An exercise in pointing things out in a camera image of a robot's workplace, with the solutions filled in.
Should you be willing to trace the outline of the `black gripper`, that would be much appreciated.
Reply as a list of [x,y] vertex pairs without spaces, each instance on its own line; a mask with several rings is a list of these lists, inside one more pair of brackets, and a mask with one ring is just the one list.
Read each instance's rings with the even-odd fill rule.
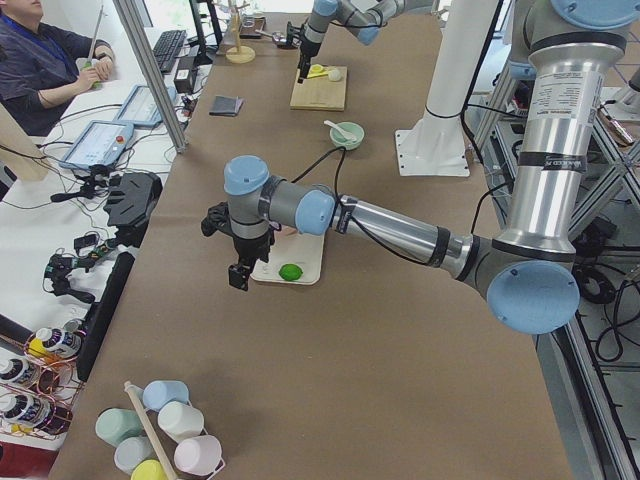
[[297,78],[297,82],[298,83],[303,83],[307,78],[308,78],[308,74],[309,74],[309,68],[311,66],[311,61],[313,60],[314,57],[316,57],[318,55],[320,49],[320,44],[309,40],[306,37],[302,37],[301,41],[300,41],[300,46],[299,46],[299,50],[300,50],[300,60],[298,63],[298,78]]
[[254,268],[258,260],[268,263],[271,247],[275,243],[273,232],[246,239],[233,236],[234,248],[238,254],[238,263],[228,267],[228,282],[231,287],[247,291],[250,279],[250,269]]

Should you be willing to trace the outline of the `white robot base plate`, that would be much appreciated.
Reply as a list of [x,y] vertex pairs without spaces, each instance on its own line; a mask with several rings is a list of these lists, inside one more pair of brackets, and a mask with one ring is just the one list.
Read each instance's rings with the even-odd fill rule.
[[451,3],[424,114],[411,129],[395,132],[402,176],[469,175],[461,115],[500,10],[497,0]]

